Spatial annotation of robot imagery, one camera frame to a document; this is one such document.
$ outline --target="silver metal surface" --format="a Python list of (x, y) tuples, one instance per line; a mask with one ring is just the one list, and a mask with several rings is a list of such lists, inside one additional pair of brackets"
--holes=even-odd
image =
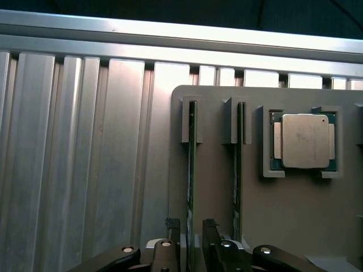
[(1, 199), (2, 271), (31, 270), (35, 261), (53, 67), (53, 56), (19, 56)]
[(234, 69), (219, 68), (217, 71), (216, 86), (235, 86)]
[(331, 88), (335, 90), (347, 89), (347, 80), (345, 78), (331, 78)]
[(278, 87), (276, 72), (245, 70), (243, 78), (245, 87)]
[(261, 248), (261, 252), (264, 254), (271, 254), (271, 250), (269, 248)]
[(102, 140), (94, 254), (105, 251), (110, 245), (130, 241), (130, 203), (136, 175), (143, 71), (144, 63), (140, 61), (113, 59), (109, 62), (103, 124), (98, 127), (102, 130)]
[(281, 123), (273, 124), (273, 157), (281, 159)]
[(335, 160), (335, 125), (329, 124), (329, 159)]
[(71, 187), (74, 184), (74, 155), (81, 70), (82, 60), (80, 58), (65, 58), (64, 72), (60, 79), (61, 87), (59, 93), (57, 93), (57, 129), (53, 132), (53, 150), (49, 171), (48, 197), (50, 200), (47, 203), (46, 214), (47, 225), (51, 226), (51, 228), (46, 228), (43, 234), (43, 239), (49, 241), (44, 252), (45, 262), (43, 265), (46, 270), (51, 270), (51, 267), (55, 264), (62, 270), (67, 270), (67, 267), (62, 267), (64, 254), (73, 256), (72, 253), (66, 253), (66, 249), (71, 250), (69, 246), (74, 247), (77, 244), (77, 240), (69, 240), (74, 236), (67, 233), (71, 231), (69, 227), (73, 224), (73, 222), (68, 221), (69, 211), (76, 209), (78, 216), (82, 216), (76, 206), (71, 207), (69, 205)]
[(363, 53), (360, 40), (8, 10), (0, 10), (0, 31), (14, 35), (38, 34), (58, 39), (102, 39), (111, 43), (122, 40), (130, 44), (154, 46), (170, 43), (174, 37), (177, 39), (170, 46), (194, 45), (200, 49), (214, 46), (216, 50), (242, 50), (253, 54), (269, 52), (289, 57), (310, 54), (314, 58), (325, 57), (338, 61), (347, 58), (353, 61)]
[(329, 165), (329, 124), (325, 115), (282, 116), (282, 163), (287, 168), (326, 168)]
[(200, 66), (199, 85), (214, 86), (216, 84), (216, 68), (211, 66)]
[(150, 240), (146, 243), (145, 248), (155, 248), (156, 243), (161, 240), (164, 240), (164, 238)]
[(6, 81), (9, 69), (10, 53), (0, 52), (0, 133), (1, 133), (1, 123), (4, 111), (5, 103), (5, 92), (6, 92)]
[(156, 46), (107, 44), (103, 42), (0, 35), (1, 49), (15, 52), (57, 53), (62, 56), (131, 58), (145, 61), (238, 67), (240, 69), (263, 69), (280, 71), (282, 73), (307, 73), (332, 77), (363, 77), (363, 65), (355, 63)]
[(360, 272), (359, 269), (351, 265), (345, 256), (306, 256), (306, 258), (317, 267), (325, 269), (327, 272)]
[(144, 178), (141, 244), (145, 244), (150, 237), (164, 236), (160, 223), (168, 217), (170, 97), (177, 86), (188, 84), (188, 81), (188, 65), (155, 64)]
[(348, 81), (349, 90), (363, 90), (363, 80), (352, 79)]
[(229, 248), (231, 246), (231, 242), (229, 242), (229, 241), (222, 241), (222, 246), (224, 246), (225, 248)]
[(8, 77), (6, 82), (6, 92), (4, 96), (4, 106), (2, 112), (2, 123), (0, 130), (0, 192), (1, 196), (3, 192), (7, 192), (9, 190), (8, 186), (10, 186), (10, 182), (5, 182), (5, 170), (6, 170), (6, 160), (7, 160), (7, 147), (9, 142), (9, 132), (11, 126), (11, 110), (12, 110), (12, 101), (14, 98), (14, 86), (15, 86), (15, 76), (16, 70), (18, 68), (18, 61), (15, 59), (11, 59), (9, 61), (9, 69), (8, 69)]
[(196, 73), (190, 73), (189, 74), (189, 85), (198, 85), (198, 82), (199, 82), (199, 75), (196, 74)]
[(320, 76), (313, 75), (288, 75), (288, 88), (309, 88), (321, 89), (323, 87), (323, 79)]
[(79, 233), (84, 233), (86, 220), (87, 190), (89, 189), (91, 146), (93, 140), (94, 117), (96, 108), (96, 97), (99, 84), (98, 58), (85, 58), (79, 71), (78, 60), (73, 60), (76, 67), (66, 67), (65, 70), (72, 70), (81, 73), (79, 83), (78, 100), (70, 101), (78, 104), (77, 111), (77, 132), (74, 143), (74, 167), (70, 191), (72, 202), (69, 204), (67, 232), (65, 233), (65, 248), (63, 264), (68, 269), (77, 265), (82, 260), (84, 238)]

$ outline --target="cpu socket holder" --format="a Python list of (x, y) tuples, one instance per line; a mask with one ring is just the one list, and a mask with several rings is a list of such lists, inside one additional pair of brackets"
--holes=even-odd
[(264, 177), (285, 177), (287, 168), (317, 169), (324, 179), (342, 176), (343, 165), (338, 164), (343, 137), (340, 107), (317, 107), (299, 114), (282, 109), (263, 112), (269, 118), (268, 124), (264, 122), (269, 126), (264, 129), (268, 134), (264, 137), (268, 148), (263, 152)]

